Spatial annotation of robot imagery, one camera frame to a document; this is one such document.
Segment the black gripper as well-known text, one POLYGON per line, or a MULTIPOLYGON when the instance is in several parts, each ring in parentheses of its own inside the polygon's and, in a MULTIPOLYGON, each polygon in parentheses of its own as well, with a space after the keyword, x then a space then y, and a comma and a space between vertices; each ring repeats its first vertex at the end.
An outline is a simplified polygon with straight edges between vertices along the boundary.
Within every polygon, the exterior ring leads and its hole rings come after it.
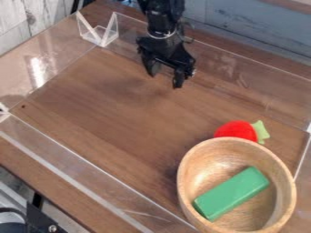
POLYGON ((197 60, 187 52, 185 42, 185 31, 182 30, 178 30, 174 35, 165 39, 153 38, 151 36, 139 36, 137 38, 138 52, 142 55, 142 63, 147 74, 155 77, 162 65, 175 70, 173 88, 182 88, 183 82, 197 72, 197 60))

